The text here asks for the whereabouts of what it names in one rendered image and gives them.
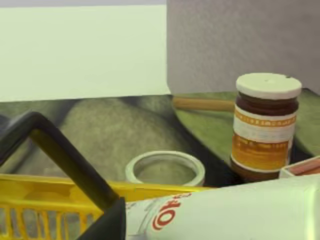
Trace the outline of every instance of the wooden handle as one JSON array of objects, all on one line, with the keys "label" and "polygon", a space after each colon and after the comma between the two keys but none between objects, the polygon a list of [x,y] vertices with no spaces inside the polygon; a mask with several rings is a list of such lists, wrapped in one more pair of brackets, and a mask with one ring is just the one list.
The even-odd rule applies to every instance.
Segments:
[{"label": "wooden handle", "polygon": [[177,109],[234,112],[235,103],[229,100],[205,98],[173,97],[172,104]]}]

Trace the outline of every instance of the jar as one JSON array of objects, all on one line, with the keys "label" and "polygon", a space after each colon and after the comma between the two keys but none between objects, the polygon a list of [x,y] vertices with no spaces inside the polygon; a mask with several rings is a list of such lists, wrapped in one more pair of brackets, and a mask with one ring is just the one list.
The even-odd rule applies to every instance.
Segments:
[{"label": "jar", "polygon": [[276,179],[290,160],[299,80],[250,73],[236,81],[231,167],[246,182]]}]

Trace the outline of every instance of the green cloth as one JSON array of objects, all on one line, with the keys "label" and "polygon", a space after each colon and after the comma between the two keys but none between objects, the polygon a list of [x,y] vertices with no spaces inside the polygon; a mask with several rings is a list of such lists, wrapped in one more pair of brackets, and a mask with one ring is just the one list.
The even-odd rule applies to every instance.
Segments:
[{"label": "green cloth", "polygon": [[[177,97],[236,99],[236,92],[181,94]],[[320,155],[320,96],[304,89],[298,98],[295,138],[299,146],[312,155]],[[181,123],[210,151],[230,165],[233,136],[233,113],[175,109]]]}]

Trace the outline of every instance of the basket handle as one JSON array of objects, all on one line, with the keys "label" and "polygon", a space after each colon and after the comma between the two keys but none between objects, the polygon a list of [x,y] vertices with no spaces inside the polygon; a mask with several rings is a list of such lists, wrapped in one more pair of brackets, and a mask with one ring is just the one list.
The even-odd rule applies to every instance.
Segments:
[{"label": "basket handle", "polygon": [[93,201],[105,211],[119,196],[54,124],[27,112],[0,126],[0,167],[30,137]]}]

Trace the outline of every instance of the yellow basket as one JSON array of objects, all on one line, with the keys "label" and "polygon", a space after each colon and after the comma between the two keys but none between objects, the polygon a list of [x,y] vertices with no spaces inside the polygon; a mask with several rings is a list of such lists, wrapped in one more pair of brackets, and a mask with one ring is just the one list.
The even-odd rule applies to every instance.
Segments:
[{"label": "yellow basket", "polygon": [[[125,197],[126,202],[206,189],[119,182],[109,184],[121,197]],[[5,223],[0,224],[0,240],[75,239],[102,214],[68,178],[0,174],[0,190],[0,222]]]},{"label": "yellow basket", "polygon": [[131,202],[206,189],[107,183],[37,112],[26,113],[11,120],[6,128],[1,127],[0,166],[30,138],[71,179],[0,174],[0,240],[71,240],[88,229],[103,211],[107,216],[119,197]]}]

